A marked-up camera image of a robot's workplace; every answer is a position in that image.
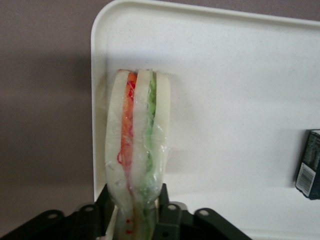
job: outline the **plastic tray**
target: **plastic tray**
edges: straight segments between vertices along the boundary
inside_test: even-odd
[[[320,202],[294,187],[305,130],[320,127],[319,62],[319,22],[113,1],[91,35],[95,196],[116,71],[152,68],[171,81],[170,199],[255,240],[320,239]]]

